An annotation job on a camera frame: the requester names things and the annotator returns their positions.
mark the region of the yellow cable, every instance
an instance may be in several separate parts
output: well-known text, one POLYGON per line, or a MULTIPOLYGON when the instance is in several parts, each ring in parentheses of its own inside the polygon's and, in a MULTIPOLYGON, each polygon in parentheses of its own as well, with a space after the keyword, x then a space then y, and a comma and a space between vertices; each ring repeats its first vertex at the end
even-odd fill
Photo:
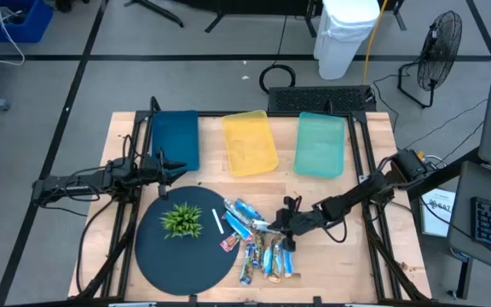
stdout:
POLYGON ((365 70, 363 71, 363 84, 367 81, 367 72, 368 72, 368 57, 371 55, 371 48, 373 47, 373 42, 374 42, 374 35, 376 35, 376 31, 378 30, 378 24, 380 23, 380 20, 382 19, 382 14, 385 11, 385 5, 388 4, 388 0, 384 0, 384 3, 382 3, 382 8, 380 9, 380 15, 376 19, 376 25, 374 25, 373 32, 371 33, 371 39, 368 42, 368 50, 367 50, 367 57, 365 58, 365 70))

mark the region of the black fan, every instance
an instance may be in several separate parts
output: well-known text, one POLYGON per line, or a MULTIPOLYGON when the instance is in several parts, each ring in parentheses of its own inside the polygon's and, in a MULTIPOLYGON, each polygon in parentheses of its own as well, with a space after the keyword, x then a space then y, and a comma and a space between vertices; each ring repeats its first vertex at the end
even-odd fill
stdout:
POLYGON ((419 58, 399 68, 397 88, 422 108, 431 107, 435 89, 446 80, 456 60, 460 41, 461 17, 451 10, 440 14, 430 26, 419 58), (413 65, 418 65, 418 85, 431 92, 429 105, 425 105, 401 87, 402 70, 413 65))

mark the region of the gray floor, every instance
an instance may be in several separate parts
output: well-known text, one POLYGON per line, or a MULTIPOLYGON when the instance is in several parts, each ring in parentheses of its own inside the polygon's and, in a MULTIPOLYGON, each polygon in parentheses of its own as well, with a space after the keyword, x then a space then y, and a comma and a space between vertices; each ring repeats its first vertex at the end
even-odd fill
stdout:
MULTIPOLYGON (((81 55, 101 0, 88 5, 77 1, 70 14, 55 13, 43 41, 20 44, 28 55, 81 55)), ((112 0, 92 50, 94 55, 246 55, 275 54, 283 25, 282 16, 226 16, 211 34, 204 33, 215 15, 181 4, 161 4, 178 14, 186 27, 160 18, 150 11, 112 0)), ((491 35, 491 1, 476 0, 491 35)), ((464 22, 460 55, 489 55, 481 32, 465 0, 407 0, 401 32, 396 19, 387 14, 373 45, 374 55, 417 55, 427 27, 440 13, 459 13, 464 22)), ((314 39, 304 21, 288 18, 282 54, 311 54, 314 39)), ((358 54, 365 54, 364 43, 358 54)), ((0 55, 14 51, 0 43, 0 55)), ((271 61, 90 61, 74 102, 53 174, 97 165, 112 112, 147 108, 155 95, 166 110, 263 109, 267 96, 258 88, 258 75, 271 61)), ((360 84, 363 62, 353 62, 336 81, 319 77, 316 61, 282 61, 297 73, 297 86, 360 84)), ((395 73, 400 62, 374 61, 368 81, 395 73)), ((77 70, 76 61, 28 61, 23 67, 0 65, 0 97, 11 101, 0 112, 0 279, 24 217, 31 183, 38 177, 49 143, 77 70)), ((435 106, 424 111, 396 90, 396 79, 378 85, 382 97, 400 113, 396 141, 400 147, 487 98, 491 61, 457 62, 446 83, 436 92, 435 106)), ((273 72, 267 84, 285 86, 288 77, 273 72)), ((427 99, 415 78, 405 80, 415 95, 427 99)), ((455 120, 443 130, 417 142, 414 149, 444 156, 482 121, 485 104, 455 120)), ((379 111, 389 111, 380 101, 379 111)), ((474 135, 448 161, 474 148, 474 135)), ((444 188, 455 189, 455 181, 444 188)), ((62 200, 59 205, 85 212, 84 204, 62 200)), ((59 211, 40 211, 14 279, 8 304, 64 299, 75 263, 82 217, 59 211)), ((456 287, 459 262, 448 256, 439 240, 420 238, 433 297, 451 301, 448 289, 456 287)), ((470 297, 460 304, 491 306, 491 268, 478 264, 473 272, 470 297)))

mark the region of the wooden tabletop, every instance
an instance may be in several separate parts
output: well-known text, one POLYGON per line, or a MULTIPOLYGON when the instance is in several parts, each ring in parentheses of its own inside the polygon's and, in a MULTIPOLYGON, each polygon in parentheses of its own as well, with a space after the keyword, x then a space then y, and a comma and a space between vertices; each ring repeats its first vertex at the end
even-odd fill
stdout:
MULTIPOLYGON (((123 137, 131 134, 135 113, 114 113, 107 133, 101 163, 121 156, 123 137)), ((368 113, 368 128, 372 138, 374 158, 377 163, 396 152, 387 113, 368 113)), ((354 158, 349 132, 346 129, 344 150, 344 173, 336 179, 299 176, 293 172, 293 160, 297 140, 298 118, 269 118, 274 143, 280 163, 274 171, 248 177, 233 177, 228 169, 227 154, 223 140, 221 118, 199 118, 200 169, 180 178, 172 187, 198 186, 209 188, 221 196, 235 200, 241 198, 253 205, 268 221, 283 206, 283 197, 303 196, 303 208, 331 195, 347 192, 357 184, 354 158)), ((367 158, 362 143, 361 127, 356 124, 364 172, 368 173, 367 158)), ((158 197, 157 185, 143 188, 139 220, 148 206, 158 197)), ((90 206, 89 219, 108 200, 94 202, 90 206)), ((409 206, 406 193, 396 191, 395 202, 409 206)), ((83 287, 97 273, 106 260, 109 241, 117 205, 110 206, 90 226, 84 240, 81 280, 83 287)), ((408 278, 426 296, 430 287, 425 273, 424 260, 419 248, 418 236, 410 211, 399 206, 388 205, 388 219, 395 259, 401 264, 408 278)), ((367 237, 361 217, 361 206, 355 206, 346 216, 348 239, 336 244, 321 231, 310 231, 297 236, 297 251, 293 254, 295 270, 300 278, 284 279, 280 284, 265 280, 256 271, 250 286, 240 284, 239 275, 244 257, 244 245, 240 245, 233 268, 213 288, 198 293, 200 302, 243 302, 264 303, 311 303, 314 296, 321 296, 324 303, 375 303, 376 293, 372 276, 371 261, 367 248, 367 237)), ((330 230, 336 238, 343 236, 343 226, 330 230)), ((115 265, 111 294, 116 294, 121 260, 115 265)), ((388 270, 379 257, 387 298, 391 298, 388 270)), ((188 297, 163 293, 143 277, 137 267, 136 256, 132 255, 130 275, 126 290, 127 300, 188 301, 188 297)), ((77 294, 72 280, 70 295, 77 294)))

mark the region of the white tape line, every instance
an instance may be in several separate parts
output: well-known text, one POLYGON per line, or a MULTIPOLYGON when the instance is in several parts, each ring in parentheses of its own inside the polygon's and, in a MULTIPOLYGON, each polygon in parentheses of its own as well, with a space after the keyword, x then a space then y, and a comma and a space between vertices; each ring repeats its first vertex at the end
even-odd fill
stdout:
POLYGON ((217 211, 215 211, 215 209, 211 209, 211 212, 213 212, 213 217, 217 222, 217 226, 219 226, 219 231, 221 232, 221 235, 224 234, 225 232, 222 231, 222 226, 221 226, 221 222, 219 221, 219 217, 217 216, 217 211))

